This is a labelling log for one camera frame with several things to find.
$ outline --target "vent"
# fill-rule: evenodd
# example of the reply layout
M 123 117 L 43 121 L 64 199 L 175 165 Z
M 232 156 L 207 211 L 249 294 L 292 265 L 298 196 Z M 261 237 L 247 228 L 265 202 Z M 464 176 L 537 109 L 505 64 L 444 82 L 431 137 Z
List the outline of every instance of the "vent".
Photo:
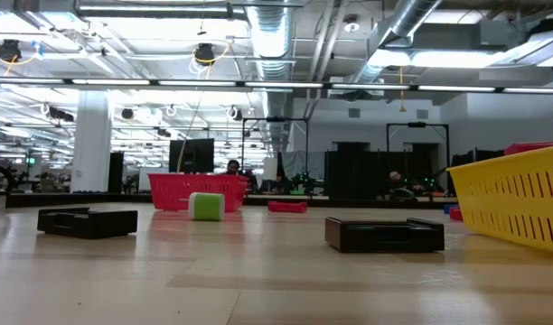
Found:
M 360 118 L 361 110 L 358 108 L 349 108 L 349 118 Z
M 428 109 L 418 109 L 417 110 L 417 119 L 428 119 L 429 110 Z

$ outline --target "person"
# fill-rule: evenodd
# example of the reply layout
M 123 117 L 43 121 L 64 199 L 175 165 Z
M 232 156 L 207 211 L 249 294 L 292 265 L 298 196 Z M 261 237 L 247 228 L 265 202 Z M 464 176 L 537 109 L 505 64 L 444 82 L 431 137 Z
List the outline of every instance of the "person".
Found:
M 229 164 L 226 166 L 225 175 L 241 175 L 240 163 L 234 159 L 229 161 Z
M 421 192 L 424 189 L 424 187 L 419 185 L 415 180 L 408 181 L 401 173 L 395 171 L 389 174 L 389 184 L 391 190 L 406 189 L 414 192 Z
M 260 192 L 263 193 L 272 193 L 272 194 L 283 194 L 288 195 L 291 192 L 291 182 L 290 180 L 285 176 L 284 172 L 278 172 L 276 174 L 276 180 L 275 181 L 262 181 L 262 185 L 260 186 Z

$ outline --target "black frame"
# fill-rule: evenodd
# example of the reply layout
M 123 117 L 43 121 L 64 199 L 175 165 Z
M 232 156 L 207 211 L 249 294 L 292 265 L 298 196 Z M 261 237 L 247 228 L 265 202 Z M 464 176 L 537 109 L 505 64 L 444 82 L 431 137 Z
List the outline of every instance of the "black frame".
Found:
M 244 169 L 244 140 L 247 132 L 246 123 L 248 121 L 265 121 L 269 123 L 286 123 L 286 122 L 305 122 L 305 172 L 309 170 L 309 119 L 308 118 L 288 118 L 288 117 L 244 117 L 242 118 L 242 151 L 240 153 L 240 166 Z
M 414 123 L 387 123 L 385 126 L 385 137 L 387 140 L 387 152 L 390 151 L 390 141 L 389 131 L 392 126 L 406 126 L 409 128 L 426 128 L 428 126 L 440 126 L 445 129 L 445 154 L 447 155 L 447 168 L 450 166 L 451 153 L 449 148 L 449 124 L 432 124 L 432 123 L 423 123 L 423 122 L 414 122 Z

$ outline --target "red plastic basket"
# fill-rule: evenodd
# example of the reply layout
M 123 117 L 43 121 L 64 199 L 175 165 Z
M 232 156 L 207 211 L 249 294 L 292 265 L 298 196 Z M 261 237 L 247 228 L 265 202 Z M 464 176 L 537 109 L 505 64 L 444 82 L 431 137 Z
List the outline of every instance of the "red plastic basket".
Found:
M 268 203 L 268 210 L 271 212 L 294 212 L 305 213 L 306 202 L 301 203 L 284 203 L 278 201 L 270 201 Z
M 512 144 L 505 149 L 504 155 L 510 155 L 515 153 L 525 153 L 532 150 L 538 150 L 553 146 L 553 142 L 547 143 L 531 143 L 531 144 Z
M 224 211 L 242 207 L 248 178 L 232 175 L 148 174 L 152 201 L 157 209 L 178 211 L 188 209 L 188 199 L 194 192 L 224 194 Z

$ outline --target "white column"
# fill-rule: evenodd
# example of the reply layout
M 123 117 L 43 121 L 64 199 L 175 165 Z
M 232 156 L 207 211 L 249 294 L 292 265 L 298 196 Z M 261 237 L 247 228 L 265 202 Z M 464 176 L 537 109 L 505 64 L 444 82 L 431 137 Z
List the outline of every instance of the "white column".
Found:
M 108 190 L 114 109 L 107 91 L 80 91 L 71 191 Z

